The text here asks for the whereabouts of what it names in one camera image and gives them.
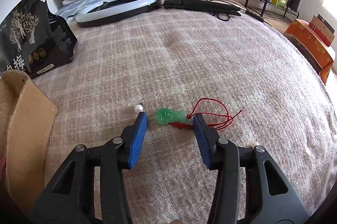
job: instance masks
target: red cord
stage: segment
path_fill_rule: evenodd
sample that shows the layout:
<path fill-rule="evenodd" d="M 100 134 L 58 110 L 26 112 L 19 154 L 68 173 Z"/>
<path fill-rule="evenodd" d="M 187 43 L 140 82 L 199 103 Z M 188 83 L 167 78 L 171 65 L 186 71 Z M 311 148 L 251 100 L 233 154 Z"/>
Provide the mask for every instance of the red cord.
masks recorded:
<path fill-rule="evenodd" d="M 194 113 L 195 109 L 197 108 L 198 104 L 203 101 L 203 100 L 210 100 L 210 101 L 216 101 L 218 103 L 220 103 L 226 110 L 226 115 L 221 115 L 221 114 L 215 114 L 215 113 L 208 113 L 208 112 L 198 112 L 198 113 Z M 219 100 L 216 99 L 210 99 L 210 98 L 201 98 L 200 100 L 198 100 L 197 104 L 194 106 L 192 112 L 190 114 L 187 115 L 188 119 L 191 119 L 194 115 L 196 114 L 203 114 L 203 115 L 213 115 L 213 116 L 223 116 L 226 117 L 227 120 L 224 122 L 220 122 L 220 123 L 215 123 L 215 124 L 207 124 L 208 127 L 214 127 L 217 131 L 224 129 L 228 126 L 231 125 L 231 123 L 233 122 L 233 119 L 242 112 L 242 110 L 240 110 L 236 115 L 234 116 L 230 116 L 227 107 Z M 176 128 L 179 129 L 193 129 L 193 126 L 190 124 L 185 124 L 185 123 L 179 123 L 179 122 L 172 122 L 171 125 L 173 125 Z"/>

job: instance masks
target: orange tablecloth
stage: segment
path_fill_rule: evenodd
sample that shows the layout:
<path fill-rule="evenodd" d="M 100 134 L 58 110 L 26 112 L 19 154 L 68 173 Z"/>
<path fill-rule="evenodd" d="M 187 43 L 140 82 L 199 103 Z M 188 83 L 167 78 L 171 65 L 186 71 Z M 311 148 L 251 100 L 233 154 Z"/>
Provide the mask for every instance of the orange tablecloth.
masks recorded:
<path fill-rule="evenodd" d="M 319 75 L 325 84 L 336 56 L 332 47 L 327 46 L 303 20 L 295 19 L 284 33 L 294 35 L 311 53 L 321 67 Z"/>

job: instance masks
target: tree illustration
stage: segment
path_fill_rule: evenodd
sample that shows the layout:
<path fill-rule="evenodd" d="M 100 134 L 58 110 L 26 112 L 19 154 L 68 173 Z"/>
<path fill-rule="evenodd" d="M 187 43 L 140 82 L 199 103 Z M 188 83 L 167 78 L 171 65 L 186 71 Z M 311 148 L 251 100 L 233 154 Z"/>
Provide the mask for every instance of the tree illustration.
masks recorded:
<path fill-rule="evenodd" d="M 25 19 L 25 15 L 22 13 L 19 13 L 17 10 L 14 11 L 13 13 L 13 19 L 11 21 L 12 27 L 17 28 L 20 31 L 20 34 L 22 36 L 22 38 L 24 38 L 24 36 L 26 36 L 26 33 L 24 31 L 24 27 L 23 27 L 23 21 Z"/>
<path fill-rule="evenodd" d="M 21 44 L 20 44 L 20 40 L 19 40 L 20 34 L 21 33 L 20 33 L 20 30 L 18 28 L 12 27 L 9 39 L 11 40 L 12 43 L 14 43 L 14 44 L 16 43 L 17 44 L 19 50 L 22 50 Z"/>
<path fill-rule="evenodd" d="M 35 27 L 37 26 L 37 24 L 39 23 L 39 17 L 36 15 L 32 15 L 30 12 L 28 14 L 25 15 L 25 18 L 23 20 L 23 27 L 24 30 L 30 34 L 30 39 L 29 39 L 29 43 L 35 43 L 35 36 L 34 36 L 34 32 L 35 32 Z"/>

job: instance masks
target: black bag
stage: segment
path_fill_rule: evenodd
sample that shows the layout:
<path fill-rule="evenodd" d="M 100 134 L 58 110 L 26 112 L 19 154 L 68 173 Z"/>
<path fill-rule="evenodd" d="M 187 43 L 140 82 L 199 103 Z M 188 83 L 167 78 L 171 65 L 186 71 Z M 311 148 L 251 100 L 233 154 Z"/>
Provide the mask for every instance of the black bag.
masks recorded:
<path fill-rule="evenodd" d="M 76 42 L 46 0 L 22 0 L 0 24 L 0 72 L 20 70 L 33 78 L 70 63 Z"/>

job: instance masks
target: earring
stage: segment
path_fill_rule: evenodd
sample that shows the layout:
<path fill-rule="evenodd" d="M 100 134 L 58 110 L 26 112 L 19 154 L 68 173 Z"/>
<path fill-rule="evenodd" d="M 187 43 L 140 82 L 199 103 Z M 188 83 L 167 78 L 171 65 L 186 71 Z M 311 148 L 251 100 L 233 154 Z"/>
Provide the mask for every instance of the earring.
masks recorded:
<path fill-rule="evenodd" d="M 140 104 L 137 104 L 137 105 L 134 106 L 134 111 L 136 113 L 144 112 L 143 105 L 144 105 L 145 99 L 146 99 L 146 97 L 143 99 L 143 101 Z"/>

